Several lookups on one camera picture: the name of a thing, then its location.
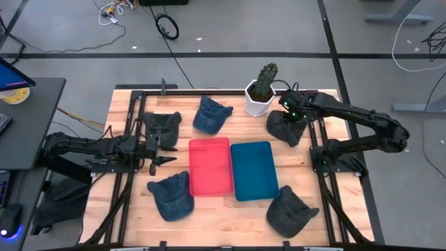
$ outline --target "blue light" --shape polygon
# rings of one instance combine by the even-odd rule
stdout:
[[[6,242],[13,242],[16,241],[21,235],[23,234],[23,226],[20,225],[19,229],[17,230],[17,233],[15,233],[13,236],[9,238],[4,238]]]

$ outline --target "gray floor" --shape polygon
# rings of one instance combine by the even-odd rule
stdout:
[[[97,0],[98,4],[108,1]],[[390,53],[397,25],[370,24],[367,12],[392,12],[402,1],[325,0],[330,25],[339,53]],[[8,23],[18,1],[0,0],[1,15]],[[188,6],[168,6],[180,26],[180,38],[169,42],[175,52],[329,52],[317,2],[314,0],[191,0]],[[397,53],[426,53],[425,39],[445,21],[442,0],[422,1],[416,14],[433,15],[433,23],[404,26]],[[113,45],[83,53],[168,52],[151,18],[140,8],[125,8],[118,16],[127,34]],[[122,32],[115,26],[100,26],[92,1],[29,0],[13,34],[44,50],[94,46],[112,40]],[[11,39],[0,52],[16,52]],[[26,52],[39,53],[27,48]],[[178,60],[195,87],[244,88],[261,66],[274,61],[279,78],[299,81],[306,89],[338,89],[331,59],[211,58]],[[426,59],[399,60],[406,68],[437,66]],[[189,88],[173,59],[24,59],[16,65],[32,77],[67,79],[59,107],[104,123],[116,84],[154,84],[163,77],[168,83]],[[342,59],[348,94],[354,105],[387,112],[409,129],[407,151],[366,153],[385,241],[391,245],[446,248],[446,180],[428,164],[422,154],[420,114],[393,112],[394,101],[426,102],[427,96],[446,68],[406,73],[389,59]],[[446,94],[441,85],[435,97]],[[426,116],[425,142],[430,159],[444,172],[446,121],[444,116]],[[55,121],[70,126],[85,137],[99,134],[82,124],[56,114]],[[62,130],[53,125],[51,131]],[[359,127],[361,135],[370,133]],[[77,240],[80,221],[64,222],[43,236],[27,239],[24,250],[70,246]]]

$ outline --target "teal tray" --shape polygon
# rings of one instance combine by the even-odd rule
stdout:
[[[270,142],[233,144],[231,159],[238,201],[280,196]]]

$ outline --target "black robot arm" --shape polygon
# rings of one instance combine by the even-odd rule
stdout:
[[[134,135],[124,135],[112,138],[85,139],[70,137],[62,132],[47,136],[43,146],[45,157],[53,158],[65,153],[84,153],[94,155],[92,172],[98,173],[132,173],[140,169],[139,161],[152,159],[150,174],[155,175],[155,167],[176,160],[174,157],[163,157],[157,154],[158,149],[176,151],[159,145],[159,135],[145,142],[140,142]]]
[[[339,141],[329,139],[323,149],[323,159],[327,165],[333,165],[344,153],[379,149],[386,153],[398,153],[407,146],[409,132],[397,121],[385,113],[366,110],[344,104],[326,93],[303,94],[299,91],[287,91],[279,104],[289,111],[290,120],[313,120],[320,117],[335,116],[358,123],[374,130],[375,135]]]

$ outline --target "hexagonal planter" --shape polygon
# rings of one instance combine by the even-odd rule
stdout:
[[[261,116],[261,115],[264,115],[265,113],[267,113],[268,108],[272,104],[272,100],[274,100],[274,96],[276,95],[276,92],[274,91],[274,89],[272,87],[270,87],[273,95],[272,95],[271,99],[269,99],[268,102],[253,101],[248,94],[248,90],[255,82],[256,82],[256,80],[253,79],[251,81],[251,83],[249,83],[248,86],[246,86],[246,88],[245,88],[245,111],[253,117]]]

